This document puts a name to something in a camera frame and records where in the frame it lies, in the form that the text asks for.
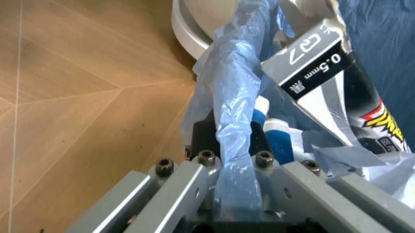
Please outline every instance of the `hex socket screw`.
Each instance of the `hex socket screw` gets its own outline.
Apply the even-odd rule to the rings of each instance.
[[[197,154],[197,162],[206,166],[215,165],[215,153],[211,150],[202,150]]]
[[[255,163],[261,168],[266,168],[272,165],[274,156],[266,150],[260,151],[255,156]]]
[[[318,165],[318,163],[316,163],[313,160],[304,160],[303,162],[301,162],[302,165],[304,165],[308,170],[310,170],[311,172],[313,172],[316,175],[320,174],[320,166]]]
[[[156,174],[160,177],[168,177],[174,171],[174,163],[170,158],[162,158],[156,162]]]

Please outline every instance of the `black label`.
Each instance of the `black label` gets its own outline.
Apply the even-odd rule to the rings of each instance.
[[[352,64],[341,41],[286,81],[281,87],[298,100]]]
[[[378,139],[378,142],[385,149],[386,152],[400,151],[389,137],[381,137]]]

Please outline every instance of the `white round object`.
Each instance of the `white round object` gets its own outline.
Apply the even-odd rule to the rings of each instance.
[[[265,116],[267,116],[268,111],[270,109],[270,102],[267,98],[262,96],[258,96],[255,100],[255,107],[256,110],[262,112]]]
[[[288,126],[288,123],[277,118],[270,118],[266,120],[263,129],[264,132],[270,130],[279,130],[286,133],[290,133],[290,127]]]
[[[210,38],[213,38],[216,29],[232,19],[237,7],[237,0],[184,0],[184,3]]]
[[[172,27],[177,40],[195,59],[199,59],[212,43],[194,21],[183,0],[173,0]]]

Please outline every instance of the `crumpled plastic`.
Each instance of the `crumpled plastic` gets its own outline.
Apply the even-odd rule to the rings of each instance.
[[[411,209],[415,209],[415,154],[375,155],[363,147],[316,148],[316,161],[328,177],[357,172]]]
[[[263,72],[260,62],[275,52],[276,0],[241,0],[232,21],[217,30],[213,44],[193,70],[197,87],[182,124],[185,143],[193,123],[214,110],[224,164],[215,188],[219,219],[255,221],[262,200],[248,153],[251,118]]]
[[[412,103],[415,92],[411,88],[415,84],[415,1],[338,2],[354,52],[399,123],[408,144],[414,147],[415,127],[411,118],[415,116]],[[338,141],[295,107],[288,95],[277,90],[275,83],[263,74],[259,63],[276,52],[272,41],[277,29],[284,30],[289,37],[295,36],[276,5],[276,0],[240,0],[232,21],[216,32],[213,44],[193,68],[198,75],[197,87],[182,133],[185,143],[190,144],[193,123],[214,110],[224,164],[215,190],[217,216],[252,221],[261,212],[259,186],[248,154],[250,121],[258,94],[270,100],[270,117],[305,130],[302,133],[304,153],[313,153],[330,176],[359,172],[413,208],[413,154],[377,157],[364,148],[339,147]],[[347,150],[363,156],[348,157],[352,153],[345,154]],[[395,157],[395,162],[383,161],[389,157]],[[394,178],[399,180],[396,185],[382,182]]]

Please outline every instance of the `gray metal frame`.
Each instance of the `gray metal frame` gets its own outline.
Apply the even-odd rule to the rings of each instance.
[[[172,232],[182,217],[196,214],[208,190],[207,178],[202,165],[184,161],[125,232]]]
[[[137,214],[156,191],[155,179],[130,171],[66,232],[122,232],[128,219]]]
[[[415,232],[415,212],[357,174],[328,181],[328,184],[393,232]]]

